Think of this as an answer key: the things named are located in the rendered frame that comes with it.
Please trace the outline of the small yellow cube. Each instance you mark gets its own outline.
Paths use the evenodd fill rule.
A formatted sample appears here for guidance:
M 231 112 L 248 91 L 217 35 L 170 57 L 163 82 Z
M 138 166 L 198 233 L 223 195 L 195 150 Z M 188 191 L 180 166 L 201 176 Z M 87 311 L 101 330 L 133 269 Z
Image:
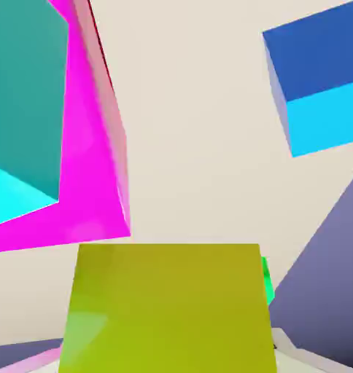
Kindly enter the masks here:
M 81 244 L 58 373 L 277 373 L 259 246 Z

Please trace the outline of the small green cube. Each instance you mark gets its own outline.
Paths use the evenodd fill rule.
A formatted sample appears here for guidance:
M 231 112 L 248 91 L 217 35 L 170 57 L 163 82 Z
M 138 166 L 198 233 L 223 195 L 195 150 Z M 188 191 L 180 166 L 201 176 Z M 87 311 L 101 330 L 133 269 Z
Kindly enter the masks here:
M 264 256 L 262 256 L 261 259 L 262 259 L 262 266 L 263 266 L 263 277 L 264 277 L 264 283 L 265 283 L 266 299 L 267 299 L 267 304 L 269 305 L 275 298 L 275 291 L 272 285 L 267 259 Z

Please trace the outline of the small cyan cube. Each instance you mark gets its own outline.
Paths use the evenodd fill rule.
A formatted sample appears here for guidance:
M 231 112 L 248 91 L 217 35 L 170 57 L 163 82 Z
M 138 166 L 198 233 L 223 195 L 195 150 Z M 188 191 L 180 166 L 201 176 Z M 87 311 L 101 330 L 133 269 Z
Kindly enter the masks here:
M 58 201 L 68 35 L 49 0 L 0 0 L 0 224 Z

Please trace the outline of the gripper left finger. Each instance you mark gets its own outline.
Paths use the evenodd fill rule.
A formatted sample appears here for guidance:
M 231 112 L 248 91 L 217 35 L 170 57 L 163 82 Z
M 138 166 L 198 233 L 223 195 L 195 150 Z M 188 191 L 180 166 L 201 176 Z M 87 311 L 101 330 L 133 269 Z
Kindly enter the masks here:
M 0 346 L 0 373 L 29 373 L 57 361 L 62 345 L 41 349 L 31 346 Z

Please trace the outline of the large magenta box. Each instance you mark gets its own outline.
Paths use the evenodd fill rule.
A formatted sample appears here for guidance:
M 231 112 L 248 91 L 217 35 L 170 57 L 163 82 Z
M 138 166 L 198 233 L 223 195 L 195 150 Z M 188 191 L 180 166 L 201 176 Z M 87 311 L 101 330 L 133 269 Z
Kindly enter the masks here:
M 0 252 L 129 236 L 125 131 L 90 0 L 49 0 L 69 27 L 58 201 L 0 224 Z

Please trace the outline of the small blue cube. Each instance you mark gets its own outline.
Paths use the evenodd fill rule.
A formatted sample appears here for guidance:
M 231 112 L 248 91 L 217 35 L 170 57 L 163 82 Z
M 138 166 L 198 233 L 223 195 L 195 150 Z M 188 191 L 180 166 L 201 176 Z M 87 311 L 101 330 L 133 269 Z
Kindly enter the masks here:
M 353 143 L 353 1 L 263 32 L 293 157 Z

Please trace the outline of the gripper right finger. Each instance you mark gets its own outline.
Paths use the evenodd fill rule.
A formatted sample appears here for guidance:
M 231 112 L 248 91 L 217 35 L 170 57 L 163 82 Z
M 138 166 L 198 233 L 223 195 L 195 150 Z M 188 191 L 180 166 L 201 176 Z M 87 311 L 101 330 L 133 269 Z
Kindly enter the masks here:
M 271 329 L 277 373 L 353 373 L 353 368 L 297 348 L 280 328 Z

